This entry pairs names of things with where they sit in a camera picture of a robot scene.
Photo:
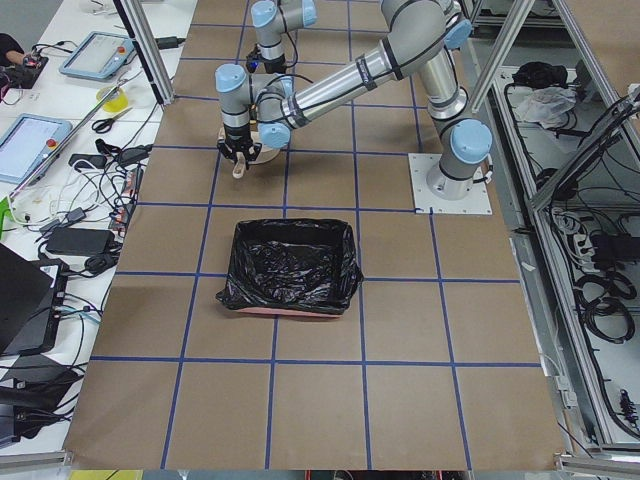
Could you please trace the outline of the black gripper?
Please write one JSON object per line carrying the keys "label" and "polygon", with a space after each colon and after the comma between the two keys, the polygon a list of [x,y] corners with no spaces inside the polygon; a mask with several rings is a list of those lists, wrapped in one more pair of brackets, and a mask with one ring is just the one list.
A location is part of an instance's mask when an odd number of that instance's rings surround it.
{"label": "black gripper", "polygon": [[222,131],[224,137],[217,141],[217,148],[222,156],[237,163],[242,155],[248,163],[257,161],[258,155],[261,153],[262,144],[255,142],[251,136],[251,128],[249,124],[239,127],[223,125]]}

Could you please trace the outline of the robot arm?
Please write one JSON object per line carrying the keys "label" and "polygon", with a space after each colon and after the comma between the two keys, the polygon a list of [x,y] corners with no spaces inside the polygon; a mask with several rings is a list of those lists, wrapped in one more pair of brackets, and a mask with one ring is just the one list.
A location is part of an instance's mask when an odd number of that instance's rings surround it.
{"label": "robot arm", "polygon": [[[257,1],[251,6],[250,14],[257,41],[253,50],[246,56],[247,70],[254,73],[259,65],[263,65],[268,74],[284,74],[298,59],[297,47],[291,34],[316,22],[315,2]],[[283,35],[289,38],[294,50],[294,60],[290,63],[285,57]]]}
{"label": "robot arm", "polygon": [[259,163],[263,148],[283,149],[295,129],[389,81],[417,75],[428,96],[443,153],[427,174],[436,194],[451,198],[467,190],[492,146],[492,133],[468,111],[451,51],[471,33],[471,22],[456,1],[383,1],[388,32],[369,52],[332,75],[295,90],[285,73],[282,36],[317,18],[311,1],[258,1],[251,8],[259,58],[267,71],[252,74],[239,64],[215,71],[224,135],[217,148],[240,178]]}

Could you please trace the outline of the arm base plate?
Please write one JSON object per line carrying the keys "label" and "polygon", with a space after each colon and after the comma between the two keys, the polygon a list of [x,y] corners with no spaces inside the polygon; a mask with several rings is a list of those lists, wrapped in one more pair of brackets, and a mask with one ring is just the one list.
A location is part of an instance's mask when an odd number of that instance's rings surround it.
{"label": "arm base plate", "polygon": [[410,153],[409,171],[417,214],[492,215],[481,167],[471,179],[458,181],[440,171],[440,154]]}

